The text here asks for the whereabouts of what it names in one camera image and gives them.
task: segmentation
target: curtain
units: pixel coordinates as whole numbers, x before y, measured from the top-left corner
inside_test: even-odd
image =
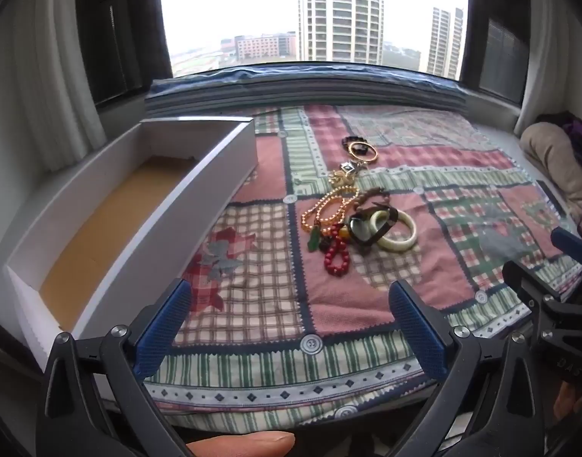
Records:
[[[568,16],[563,0],[531,0],[530,61],[515,134],[537,115],[563,109],[568,68]]]
[[[15,12],[22,103],[41,157],[55,171],[106,142],[82,60],[75,0],[16,0]]]

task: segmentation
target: screw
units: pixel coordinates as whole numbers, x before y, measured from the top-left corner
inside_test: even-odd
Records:
[[[128,327],[124,325],[117,325],[111,328],[111,334],[114,337],[123,337],[128,332]]]
[[[471,334],[471,331],[466,326],[455,326],[454,335],[460,338],[467,338]]]
[[[63,331],[62,333],[59,333],[58,335],[56,335],[56,338],[54,339],[54,341],[58,344],[65,344],[69,341],[70,338],[71,338],[71,335],[68,334],[66,331]]]
[[[519,331],[514,331],[511,334],[511,340],[516,344],[523,344],[526,341],[526,337],[524,337]]]

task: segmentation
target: beige cushion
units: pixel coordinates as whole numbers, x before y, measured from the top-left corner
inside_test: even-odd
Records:
[[[574,158],[570,139],[557,125],[534,123],[521,136],[526,157],[557,185],[566,198],[573,220],[582,215],[582,167]]]

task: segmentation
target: apartment building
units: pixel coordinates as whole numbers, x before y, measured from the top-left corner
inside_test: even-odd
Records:
[[[298,0],[302,60],[382,63],[384,0]]]
[[[448,79],[460,78],[460,67],[465,47],[464,11],[454,12],[433,7],[430,42],[422,50],[420,72]]]

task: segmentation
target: white jade bangle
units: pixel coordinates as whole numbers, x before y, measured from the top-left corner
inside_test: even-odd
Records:
[[[405,223],[408,227],[412,235],[409,239],[405,241],[394,241],[393,239],[389,239],[388,237],[384,236],[377,244],[382,248],[386,249],[387,251],[394,251],[394,252],[403,252],[407,251],[408,249],[412,248],[418,239],[418,229],[416,227],[416,222],[409,216],[407,213],[398,210],[399,212],[399,221]],[[369,220],[369,229],[372,233],[376,233],[378,229],[380,229],[381,225],[378,225],[378,220],[384,220],[385,218],[389,217],[388,211],[376,211],[373,215],[371,215],[371,219]]]

